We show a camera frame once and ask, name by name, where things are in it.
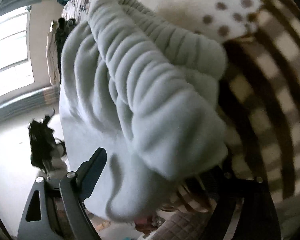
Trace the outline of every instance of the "silver bolt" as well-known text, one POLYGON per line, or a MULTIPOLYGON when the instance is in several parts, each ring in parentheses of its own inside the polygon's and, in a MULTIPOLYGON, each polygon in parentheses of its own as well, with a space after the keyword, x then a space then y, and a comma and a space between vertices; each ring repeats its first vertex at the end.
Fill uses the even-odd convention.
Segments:
POLYGON ((35 182, 37 182, 37 183, 43 182, 43 177, 37 177, 35 179, 35 182))
POLYGON ((76 176, 76 173, 74 171, 70 171, 70 172, 67 173, 67 178, 69 178, 69 179, 71 179, 75 176, 76 176))
POLYGON ((257 181, 258 183, 262 183, 262 182, 263 182, 263 179, 262 179, 261 177, 256 177, 256 181, 257 181))
POLYGON ((232 177, 231 173, 229 173, 229 172, 226 172, 226 173, 224 174, 224 176, 225 176, 227 179, 231 179, 231 177, 232 177))

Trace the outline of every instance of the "window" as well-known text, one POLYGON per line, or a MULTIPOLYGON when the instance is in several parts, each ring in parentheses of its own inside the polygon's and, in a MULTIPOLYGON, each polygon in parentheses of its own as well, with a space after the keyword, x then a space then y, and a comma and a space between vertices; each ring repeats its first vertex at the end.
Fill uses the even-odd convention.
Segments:
POLYGON ((0 96, 34 82, 29 57, 30 7, 0 16, 0 96))

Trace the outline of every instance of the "blanket fold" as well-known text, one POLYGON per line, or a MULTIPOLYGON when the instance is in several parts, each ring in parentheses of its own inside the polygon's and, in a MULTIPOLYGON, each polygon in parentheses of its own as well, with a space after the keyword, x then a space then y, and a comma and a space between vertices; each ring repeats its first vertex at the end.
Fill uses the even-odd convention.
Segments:
POLYGON ((223 48, 137 0, 95 0, 62 52, 60 117, 70 166, 97 147, 107 165, 87 209, 127 221, 226 155, 215 112, 223 48))

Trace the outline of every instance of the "window pane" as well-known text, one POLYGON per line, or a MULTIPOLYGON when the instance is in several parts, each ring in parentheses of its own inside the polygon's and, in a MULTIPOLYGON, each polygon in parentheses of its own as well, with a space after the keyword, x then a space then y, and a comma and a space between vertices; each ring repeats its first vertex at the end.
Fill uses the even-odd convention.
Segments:
POLYGON ((28 14, 12 18, 0 24, 0 40, 27 29, 28 14))
POLYGON ((14 17, 14 16, 16 16, 16 15, 18 15, 18 14, 22 14, 22 13, 24 13, 24 12, 27 12, 28 10, 26 10, 26 8, 27 8, 27 7, 24 6, 24 7, 18 8, 18 9, 16 9, 16 10, 13 10, 13 11, 11 11, 11 12, 8 12, 8 13, 6 13, 6 14, 0 16, 0 23, 1 23, 1 22, 4 22, 5 20, 7 20, 7 19, 9 19, 9 18, 11 18, 11 17, 14 17))
POLYGON ((0 41, 0 69, 27 58, 25 31, 0 41))
POLYGON ((31 63, 27 61, 0 72, 0 96, 34 82, 31 63))

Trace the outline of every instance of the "floor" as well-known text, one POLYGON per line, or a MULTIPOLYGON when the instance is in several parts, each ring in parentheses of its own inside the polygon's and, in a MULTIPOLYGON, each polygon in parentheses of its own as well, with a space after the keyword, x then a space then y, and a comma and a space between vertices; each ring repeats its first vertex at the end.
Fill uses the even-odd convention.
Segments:
MULTIPOLYGON (((28 124, 34 118, 51 114, 50 106, 31 111, 0 123, 0 217, 8 232, 16 236, 23 208, 38 169, 30 163, 28 124)), ((63 139, 59 114, 50 121, 54 136, 63 139)))

